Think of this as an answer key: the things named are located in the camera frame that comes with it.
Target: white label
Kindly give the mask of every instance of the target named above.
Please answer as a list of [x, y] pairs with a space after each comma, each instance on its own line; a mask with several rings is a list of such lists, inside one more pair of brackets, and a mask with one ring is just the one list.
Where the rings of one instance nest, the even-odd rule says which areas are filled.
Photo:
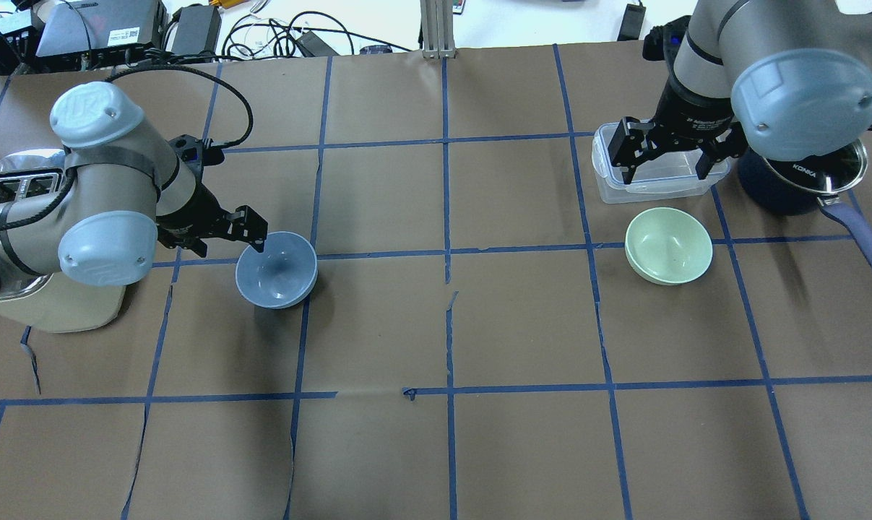
[[128, 43], [137, 43], [137, 39], [140, 35], [140, 27], [112, 30], [112, 32], [108, 34], [108, 46], [125, 46]]

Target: robotic arm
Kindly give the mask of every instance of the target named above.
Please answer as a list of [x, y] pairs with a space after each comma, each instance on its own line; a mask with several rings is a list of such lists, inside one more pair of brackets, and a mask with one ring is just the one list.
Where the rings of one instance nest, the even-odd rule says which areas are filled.
[[225, 211], [201, 182], [201, 166], [221, 152], [191, 136], [167, 142], [114, 84], [64, 93], [50, 122], [66, 146], [63, 187], [0, 204], [0, 292], [61, 270], [89, 285], [128, 285], [152, 268], [157, 240], [199, 256], [210, 237], [262, 251], [267, 222], [250, 207]]
[[670, 79], [653, 118], [621, 119], [608, 142], [626, 184], [665, 152], [699, 148], [704, 178], [748, 144], [799, 161], [872, 126], [872, 14], [843, 14], [833, 0], [700, 0], [648, 36], [644, 57], [666, 59]]

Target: saucepan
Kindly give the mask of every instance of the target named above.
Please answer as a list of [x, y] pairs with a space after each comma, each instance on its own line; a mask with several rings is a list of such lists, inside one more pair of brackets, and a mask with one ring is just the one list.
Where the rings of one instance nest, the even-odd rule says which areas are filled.
[[849, 231], [872, 267], [872, 227], [839, 197], [863, 180], [866, 167], [865, 146], [856, 139], [831, 154], [796, 162], [773, 161], [747, 150], [738, 161], [738, 178], [750, 198], [774, 214], [803, 215], [820, 207]]

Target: bowl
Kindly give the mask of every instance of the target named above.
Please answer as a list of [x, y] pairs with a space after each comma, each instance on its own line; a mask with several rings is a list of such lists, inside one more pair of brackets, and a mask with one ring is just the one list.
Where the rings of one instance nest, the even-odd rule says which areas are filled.
[[297, 233], [277, 231], [265, 237], [263, 253], [249, 246], [237, 262], [237, 289], [266, 309], [296, 306], [317, 281], [317, 254]]
[[655, 207], [635, 217], [625, 231], [625, 256], [634, 272], [658, 285], [697, 279], [712, 263], [709, 231], [688, 214]]

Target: purple handle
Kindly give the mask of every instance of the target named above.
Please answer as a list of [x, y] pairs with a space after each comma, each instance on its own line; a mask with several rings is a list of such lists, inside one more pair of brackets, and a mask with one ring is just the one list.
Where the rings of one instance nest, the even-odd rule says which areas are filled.
[[821, 211], [826, 217], [839, 222], [846, 230], [850, 231], [852, 239], [856, 241], [859, 250], [863, 252], [866, 262], [872, 266], [872, 227], [869, 227], [865, 218], [849, 204], [840, 201], [829, 203], [821, 201]]

